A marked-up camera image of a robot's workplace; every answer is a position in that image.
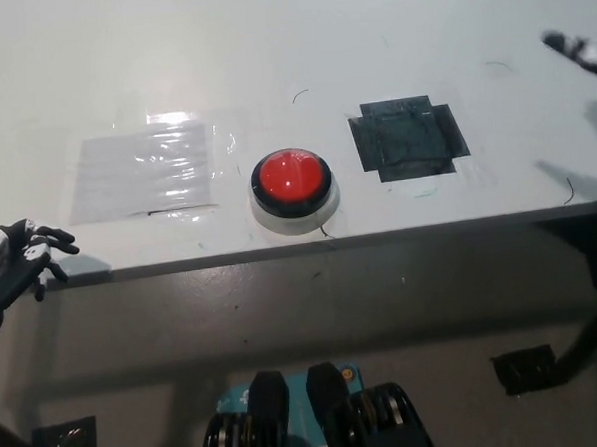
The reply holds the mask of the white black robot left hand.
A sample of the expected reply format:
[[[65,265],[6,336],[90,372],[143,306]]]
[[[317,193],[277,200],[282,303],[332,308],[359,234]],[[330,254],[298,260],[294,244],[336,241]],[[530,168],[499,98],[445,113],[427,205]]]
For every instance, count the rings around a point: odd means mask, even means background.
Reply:
[[[69,256],[80,252],[75,236],[62,229],[29,219],[0,225],[0,314],[29,288],[35,290],[37,300],[42,300],[45,271],[60,282],[68,281],[66,272],[53,259],[54,249]]]

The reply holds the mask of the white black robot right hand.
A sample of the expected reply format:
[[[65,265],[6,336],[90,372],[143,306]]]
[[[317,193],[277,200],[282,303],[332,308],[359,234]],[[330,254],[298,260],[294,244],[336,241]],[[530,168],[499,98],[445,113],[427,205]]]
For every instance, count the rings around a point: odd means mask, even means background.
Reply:
[[[571,37],[548,30],[543,33],[541,41],[555,53],[597,76],[597,39]]]

